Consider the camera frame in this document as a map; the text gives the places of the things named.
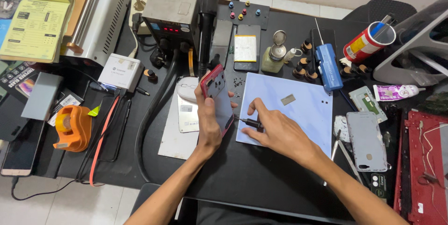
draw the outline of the screen protector box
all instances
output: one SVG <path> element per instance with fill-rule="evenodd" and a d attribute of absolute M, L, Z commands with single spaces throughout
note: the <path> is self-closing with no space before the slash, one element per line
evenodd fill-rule
<path fill-rule="evenodd" d="M 32 67 L 33 62 L 22 62 L 0 78 L 0 86 L 10 95 L 26 104 L 40 71 Z"/>

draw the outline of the hand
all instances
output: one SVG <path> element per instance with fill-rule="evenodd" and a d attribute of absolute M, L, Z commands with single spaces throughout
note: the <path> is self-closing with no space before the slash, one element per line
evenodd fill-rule
<path fill-rule="evenodd" d="M 222 133 L 220 126 L 216 122 L 215 115 L 215 101 L 212 98 L 204 98 L 202 90 L 200 87 L 200 82 L 198 87 L 194 90 L 196 95 L 196 101 L 198 103 L 198 117 L 199 117 L 199 140 L 197 149 L 200 153 L 209 159 L 215 151 L 220 147 L 222 141 Z M 228 96 L 233 97 L 235 94 L 228 91 Z M 238 104 L 231 102 L 232 108 L 238 107 Z"/>
<path fill-rule="evenodd" d="M 268 110 L 260 98 L 249 105 L 248 115 L 258 111 L 258 118 L 265 132 L 243 128 L 242 132 L 262 145 L 295 160 L 307 169 L 311 169 L 315 159 L 323 154 L 318 145 L 311 141 L 300 126 L 278 110 Z"/>

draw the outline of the gray power bank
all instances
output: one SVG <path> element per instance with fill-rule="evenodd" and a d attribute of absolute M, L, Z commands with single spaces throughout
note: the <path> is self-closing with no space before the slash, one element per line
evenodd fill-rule
<path fill-rule="evenodd" d="M 22 112 L 22 117 L 48 121 L 59 85 L 64 78 L 50 73 L 39 73 Z"/>

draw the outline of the red phone frame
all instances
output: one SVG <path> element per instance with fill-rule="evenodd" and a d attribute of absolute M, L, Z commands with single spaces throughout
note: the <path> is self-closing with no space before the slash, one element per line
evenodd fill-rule
<path fill-rule="evenodd" d="M 207 83 L 210 80 L 215 79 L 222 71 L 224 71 L 224 68 L 221 64 L 219 64 L 209 74 L 207 74 L 207 76 L 205 76 L 204 79 L 202 79 L 200 86 L 201 86 L 201 90 L 202 90 L 202 94 L 204 95 L 204 98 L 207 98 L 209 96 Z M 232 118 L 232 121 L 230 122 L 230 124 L 228 125 L 227 129 L 224 129 L 224 131 L 222 131 L 223 136 L 226 134 L 227 130 L 230 128 L 230 125 L 232 125 L 232 123 L 233 123 L 233 118 Z"/>

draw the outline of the black desk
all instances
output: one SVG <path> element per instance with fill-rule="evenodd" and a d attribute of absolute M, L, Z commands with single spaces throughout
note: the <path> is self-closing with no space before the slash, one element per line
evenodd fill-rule
<path fill-rule="evenodd" d="M 324 18 L 318 18 L 317 20 L 320 28 L 335 30 L 339 58 L 343 56 L 342 47 L 368 26 L 361 22 Z M 285 46 L 287 49 L 291 49 L 299 47 L 304 39 L 309 38 L 310 30 L 314 27 L 315 21 L 312 16 L 271 11 L 267 31 L 261 32 L 260 53 L 263 53 L 268 46 L 272 45 L 272 35 L 277 30 L 281 29 L 287 33 L 288 39 Z M 131 30 L 125 23 L 121 29 L 121 36 L 115 52 L 127 56 L 134 45 Z M 94 179 L 96 182 L 139 189 L 144 181 L 134 160 L 136 132 L 146 109 L 166 75 L 167 69 L 165 67 L 160 70 L 154 68 L 149 61 L 149 54 L 144 49 L 139 50 L 137 58 L 143 62 L 146 68 L 153 69 L 157 73 L 159 82 L 152 84 L 146 78 L 140 80 L 139 86 L 147 90 L 151 96 L 143 96 L 138 93 L 132 95 L 132 107 L 119 156 L 113 163 L 100 162 L 95 171 Z M 179 74 L 187 74 L 187 58 L 182 61 L 183 63 L 180 66 L 183 69 L 179 70 Z M 288 65 L 283 66 L 279 73 L 269 75 L 296 80 L 291 72 L 293 63 L 297 63 L 297 61 L 298 57 L 294 57 Z M 225 71 L 227 79 L 232 80 L 235 77 L 244 79 L 246 74 L 234 72 L 232 62 L 232 60 L 227 60 Z M 366 83 L 372 85 L 373 81 L 367 79 Z M 174 82 L 162 99 L 158 109 L 159 113 L 149 127 L 143 145 L 145 167 L 151 181 L 157 184 L 162 184 L 184 162 L 181 159 L 157 155 L 174 89 L 173 84 Z M 244 84 L 238 87 L 229 87 L 229 90 L 242 95 Z M 103 96 L 104 94 L 89 89 L 83 106 L 94 108 L 98 106 Z M 233 98 L 233 101 L 241 104 L 242 98 Z M 345 115 L 350 111 L 352 109 L 342 95 L 338 92 L 334 93 L 333 118 L 336 115 Z M 396 128 L 397 122 L 393 120 L 388 120 L 385 125 L 381 125 L 382 131 L 389 130 L 393 137 L 396 134 Z M 47 153 L 54 153 L 51 150 L 51 145 L 55 142 L 56 137 L 54 130 L 50 129 L 43 148 Z M 315 174 L 268 148 L 235 142 L 235 137 L 236 123 L 230 127 L 223 138 L 219 150 L 199 172 L 187 191 L 187 197 L 297 213 L 309 218 L 325 217 L 325 219 L 333 218 L 339 221 L 353 220 L 335 194 L 328 187 L 323 187 L 322 180 Z M 386 173 L 389 190 L 392 190 L 395 186 L 397 147 L 396 143 L 392 143 L 388 149 L 388 161 L 393 166 L 393 169 Z M 57 175 L 74 178 L 83 156 L 83 152 L 65 153 Z M 336 155 L 335 162 L 351 174 L 350 168 L 341 153 Z M 39 163 L 37 175 L 45 175 L 46 166 L 48 166 L 48 163 Z"/>

